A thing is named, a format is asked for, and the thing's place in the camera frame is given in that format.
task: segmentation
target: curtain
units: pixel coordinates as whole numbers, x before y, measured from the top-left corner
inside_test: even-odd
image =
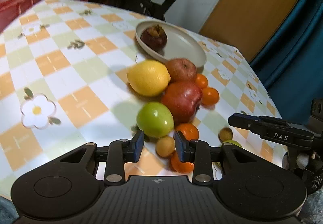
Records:
[[[323,0],[298,0],[252,60],[283,119],[306,123],[311,101],[323,98]]]

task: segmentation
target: white plate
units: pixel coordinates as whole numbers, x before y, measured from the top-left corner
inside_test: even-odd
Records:
[[[161,54],[149,48],[140,39],[145,29],[156,24],[159,24],[167,35],[167,44]],[[197,41],[175,25],[157,20],[143,21],[136,26],[136,39],[151,57],[162,63],[173,58],[186,58],[194,63],[197,68],[203,67],[206,63],[206,54]]]

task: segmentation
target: door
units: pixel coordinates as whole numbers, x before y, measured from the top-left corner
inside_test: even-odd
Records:
[[[200,34],[233,45],[251,61],[297,0],[219,0]]]

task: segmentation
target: metal screw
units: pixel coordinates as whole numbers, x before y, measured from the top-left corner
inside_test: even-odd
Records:
[[[206,174],[199,174],[195,177],[195,179],[198,182],[209,182],[211,180],[211,177],[209,175]]]
[[[119,182],[120,180],[122,180],[122,176],[118,175],[118,174],[111,174],[108,175],[106,180],[108,180],[109,182]]]

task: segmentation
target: tablecloth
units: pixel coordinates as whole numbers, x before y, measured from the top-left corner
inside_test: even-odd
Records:
[[[0,35],[0,194],[10,197],[22,174],[86,143],[131,139],[138,110],[149,98],[133,93],[127,68],[148,58],[135,41],[146,16],[75,0],[43,0]],[[220,146],[219,130],[235,113],[280,117],[255,73],[235,47],[188,30],[207,55],[203,74],[220,93],[193,124],[200,139]],[[243,148],[277,165],[283,146],[232,128]],[[97,178],[103,176],[100,166]],[[126,177],[178,174],[145,143]],[[215,178],[221,173],[214,167]]]

